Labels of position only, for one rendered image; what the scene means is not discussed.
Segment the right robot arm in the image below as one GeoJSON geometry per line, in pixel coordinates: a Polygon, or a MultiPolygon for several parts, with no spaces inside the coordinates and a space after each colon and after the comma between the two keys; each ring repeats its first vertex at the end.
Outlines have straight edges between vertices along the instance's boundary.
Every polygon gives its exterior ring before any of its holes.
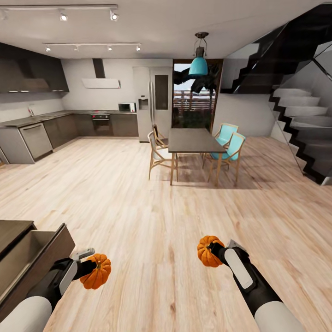
{"type": "Polygon", "coordinates": [[[308,332],[250,262],[244,247],[230,239],[226,247],[211,242],[209,248],[232,270],[260,332],[308,332]]]}

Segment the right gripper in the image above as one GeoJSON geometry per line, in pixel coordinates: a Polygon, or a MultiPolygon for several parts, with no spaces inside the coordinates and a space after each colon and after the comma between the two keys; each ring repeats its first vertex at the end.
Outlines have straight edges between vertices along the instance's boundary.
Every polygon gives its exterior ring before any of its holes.
{"type": "Polygon", "coordinates": [[[211,253],[214,254],[219,260],[224,264],[222,254],[225,250],[227,250],[226,247],[223,247],[221,244],[218,242],[211,242],[209,245],[209,248],[211,249],[211,253]]]}

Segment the pumpkin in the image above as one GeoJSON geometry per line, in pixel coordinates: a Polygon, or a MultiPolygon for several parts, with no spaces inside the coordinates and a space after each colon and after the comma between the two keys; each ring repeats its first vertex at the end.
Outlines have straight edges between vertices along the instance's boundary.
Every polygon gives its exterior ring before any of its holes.
{"type": "Polygon", "coordinates": [[[219,258],[217,258],[214,254],[211,253],[211,249],[209,248],[211,242],[218,242],[224,247],[224,243],[222,243],[218,239],[218,237],[205,236],[200,240],[199,245],[197,246],[198,258],[203,263],[203,265],[216,268],[223,263],[219,260],[219,258]]]}
{"type": "Polygon", "coordinates": [[[96,290],[108,280],[111,273],[111,261],[105,254],[100,253],[89,256],[87,261],[89,260],[96,262],[97,268],[93,269],[92,273],[82,276],[80,281],[86,289],[96,290]]]}

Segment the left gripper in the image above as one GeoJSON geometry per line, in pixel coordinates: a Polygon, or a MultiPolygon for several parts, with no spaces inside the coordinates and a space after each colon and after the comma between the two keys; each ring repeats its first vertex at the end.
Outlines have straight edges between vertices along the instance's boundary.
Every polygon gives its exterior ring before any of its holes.
{"type": "Polygon", "coordinates": [[[77,264],[80,267],[80,271],[79,271],[79,274],[77,275],[77,277],[74,278],[74,280],[78,280],[82,276],[87,275],[89,273],[92,273],[93,269],[97,268],[96,262],[92,262],[92,260],[85,261],[85,262],[82,262],[82,263],[78,262],[77,264]]]}

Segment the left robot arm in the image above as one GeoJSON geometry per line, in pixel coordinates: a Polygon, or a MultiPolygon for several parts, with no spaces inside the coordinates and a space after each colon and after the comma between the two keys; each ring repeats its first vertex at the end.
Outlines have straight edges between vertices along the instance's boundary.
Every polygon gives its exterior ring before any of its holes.
{"type": "Polygon", "coordinates": [[[95,254],[94,248],[83,249],[70,257],[55,261],[37,285],[29,289],[25,299],[0,323],[0,332],[43,332],[58,301],[72,280],[97,268],[92,260],[81,259],[95,254]]]}

